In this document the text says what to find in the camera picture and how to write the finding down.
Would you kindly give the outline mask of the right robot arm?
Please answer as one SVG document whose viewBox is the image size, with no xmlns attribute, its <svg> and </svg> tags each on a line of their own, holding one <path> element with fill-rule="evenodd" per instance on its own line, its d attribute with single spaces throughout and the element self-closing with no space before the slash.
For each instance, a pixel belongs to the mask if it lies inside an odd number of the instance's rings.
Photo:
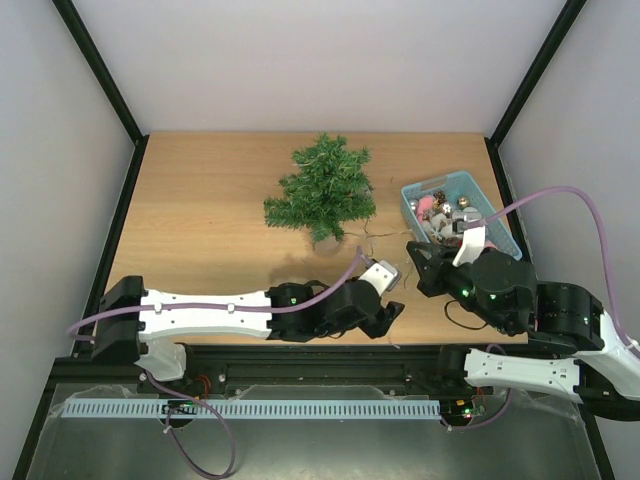
<svg viewBox="0 0 640 480">
<path fill-rule="evenodd" d="M 639 360 L 620 339 L 611 315 L 585 288 L 538 280 L 532 264 L 485 249 L 455 265 L 453 248 L 410 241 L 407 253 L 427 297 L 449 295 L 507 336 L 524 334 L 530 357 L 487 349 L 442 347 L 436 379 L 445 390 L 503 387 L 555 395 L 594 416 L 639 418 Z"/>
</svg>

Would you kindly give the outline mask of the small green christmas tree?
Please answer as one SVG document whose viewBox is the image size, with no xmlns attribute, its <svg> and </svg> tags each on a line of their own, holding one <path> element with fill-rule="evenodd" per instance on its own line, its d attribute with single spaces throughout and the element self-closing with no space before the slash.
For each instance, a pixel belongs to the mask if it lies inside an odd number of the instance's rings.
<svg viewBox="0 0 640 480">
<path fill-rule="evenodd" d="M 371 161 L 368 148 L 350 149 L 346 137 L 322 132 L 313 144 L 295 150 L 292 161 L 298 171 L 279 179 L 281 195 L 263 201 L 267 226 L 306 230 L 316 245 L 329 239 L 342 242 L 346 223 L 376 215 L 365 171 Z"/>
</svg>

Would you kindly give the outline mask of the clear string lights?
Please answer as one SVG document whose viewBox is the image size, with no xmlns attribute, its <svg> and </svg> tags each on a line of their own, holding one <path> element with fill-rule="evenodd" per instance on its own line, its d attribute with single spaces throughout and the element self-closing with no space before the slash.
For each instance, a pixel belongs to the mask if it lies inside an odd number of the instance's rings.
<svg viewBox="0 0 640 480">
<path fill-rule="evenodd" d="M 388 332 L 381 338 L 369 339 L 360 332 L 348 334 L 348 342 L 358 338 L 376 346 L 391 346 L 397 350 L 409 345 L 425 344 L 424 332 L 420 329 L 421 317 L 413 304 L 418 300 L 418 292 L 412 281 L 416 279 L 413 263 L 405 250 L 406 243 L 414 236 L 401 213 L 401 195 L 392 188 L 383 192 L 374 191 L 377 214 L 370 220 L 347 224 L 348 245 L 361 245 L 364 252 L 376 260 L 385 260 L 401 274 L 401 279 L 391 292 L 383 296 L 382 304 L 395 301 L 405 305 L 404 311 L 393 322 Z"/>
</svg>

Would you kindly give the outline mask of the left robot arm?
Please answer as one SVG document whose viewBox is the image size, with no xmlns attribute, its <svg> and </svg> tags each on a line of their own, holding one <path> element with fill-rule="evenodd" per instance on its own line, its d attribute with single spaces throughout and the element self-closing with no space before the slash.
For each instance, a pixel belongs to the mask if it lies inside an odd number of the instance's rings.
<svg viewBox="0 0 640 480">
<path fill-rule="evenodd" d="M 167 382 L 185 376 L 188 354 L 180 340 L 186 336 L 306 343 L 359 329 L 381 338 L 405 309 L 382 302 L 388 288 L 387 275 L 371 271 L 338 288 L 309 281 L 241 295 L 192 296 L 147 289 L 142 277 L 127 276 L 100 300 L 91 358 L 103 365 L 134 364 Z"/>
</svg>

